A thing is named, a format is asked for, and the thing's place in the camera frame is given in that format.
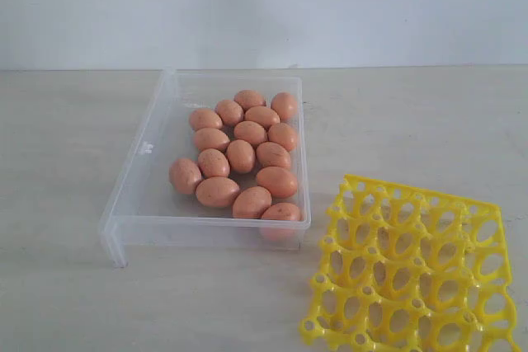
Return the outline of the yellow plastic egg tray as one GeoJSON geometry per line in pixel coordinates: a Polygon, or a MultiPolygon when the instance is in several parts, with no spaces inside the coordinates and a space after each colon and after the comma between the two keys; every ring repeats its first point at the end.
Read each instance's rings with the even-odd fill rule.
{"type": "Polygon", "coordinates": [[[299,324],[330,351],[516,351],[501,209],[347,175],[299,324]]]}

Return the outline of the brown egg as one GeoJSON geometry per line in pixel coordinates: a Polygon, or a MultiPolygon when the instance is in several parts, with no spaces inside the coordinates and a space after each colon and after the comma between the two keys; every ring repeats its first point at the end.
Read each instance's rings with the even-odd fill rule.
{"type": "Polygon", "coordinates": [[[189,124],[194,131],[198,131],[204,128],[223,128],[222,119],[215,111],[209,108],[200,108],[193,110],[189,116],[189,124]]]}
{"type": "Polygon", "coordinates": [[[298,144],[298,134],[296,130],[286,123],[272,125],[267,131],[268,139],[281,145],[286,151],[291,152],[298,144]]]}
{"type": "Polygon", "coordinates": [[[280,116],[272,108],[266,106],[249,108],[244,114],[244,120],[257,123],[264,129],[269,129],[272,125],[281,122],[280,116]]]}
{"type": "Polygon", "coordinates": [[[244,120],[238,123],[233,129],[233,135],[250,143],[254,148],[267,141],[267,131],[254,121],[244,120]]]}
{"type": "Polygon", "coordinates": [[[169,168],[169,180],[172,187],[184,195],[195,194],[196,187],[203,177],[198,165],[189,158],[178,158],[169,168]]]}
{"type": "Polygon", "coordinates": [[[229,161],[218,149],[207,148],[202,151],[197,158],[197,163],[205,178],[229,176],[229,161]]]}
{"type": "Polygon", "coordinates": [[[244,111],[255,107],[255,106],[266,106],[265,97],[257,91],[254,90],[241,90],[237,92],[233,98],[244,111]]]}
{"type": "Polygon", "coordinates": [[[210,208],[230,207],[239,193],[239,185],[223,176],[205,179],[196,187],[196,198],[201,204],[210,208]]]}
{"type": "Polygon", "coordinates": [[[247,141],[236,139],[232,141],[226,150],[232,171],[238,174],[247,174],[255,166],[255,151],[247,141]]]}
{"type": "Polygon", "coordinates": [[[261,167],[281,167],[291,169],[290,153],[278,143],[264,142],[256,150],[257,160],[261,167]]]}
{"type": "Polygon", "coordinates": [[[289,92],[280,92],[271,100],[271,108],[279,115],[282,122],[287,121],[298,114],[298,102],[296,97],[289,92]]]}
{"type": "MultiPolygon", "coordinates": [[[[302,213],[299,207],[292,203],[278,203],[269,207],[261,216],[262,220],[299,222],[302,213]]],[[[269,242],[282,242],[295,234],[295,230],[286,228],[260,228],[259,233],[269,242]]]]}
{"type": "Polygon", "coordinates": [[[264,167],[256,174],[257,184],[269,190],[275,198],[285,199],[298,190],[296,176],[282,167],[264,167]]]}
{"type": "Polygon", "coordinates": [[[243,108],[233,100],[219,101],[214,111],[228,127],[236,126],[244,118],[243,108]]]}
{"type": "Polygon", "coordinates": [[[272,197],[268,189],[261,186],[250,187],[241,192],[233,202],[234,218],[259,219],[271,206],[272,197]]]}
{"type": "Polygon", "coordinates": [[[221,129],[203,128],[194,133],[193,142],[199,152],[210,148],[224,152],[230,144],[230,138],[221,129]]]}

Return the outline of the clear plastic container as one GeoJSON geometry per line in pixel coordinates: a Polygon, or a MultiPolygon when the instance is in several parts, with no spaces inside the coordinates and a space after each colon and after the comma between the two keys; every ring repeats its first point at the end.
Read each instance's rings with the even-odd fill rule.
{"type": "Polygon", "coordinates": [[[177,158],[197,155],[190,113],[201,107],[213,108],[243,89],[260,92],[267,100],[289,92],[297,103],[303,102],[299,77],[233,70],[162,72],[101,216],[101,244],[115,266],[127,266],[127,246],[300,248],[311,224],[302,112],[289,121],[298,135],[291,171],[299,186],[288,200],[301,210],[299,223],[236,219],[230,208],[207,208],[195,196],[176,192],[169,182],[168,170],[177,158]]]}

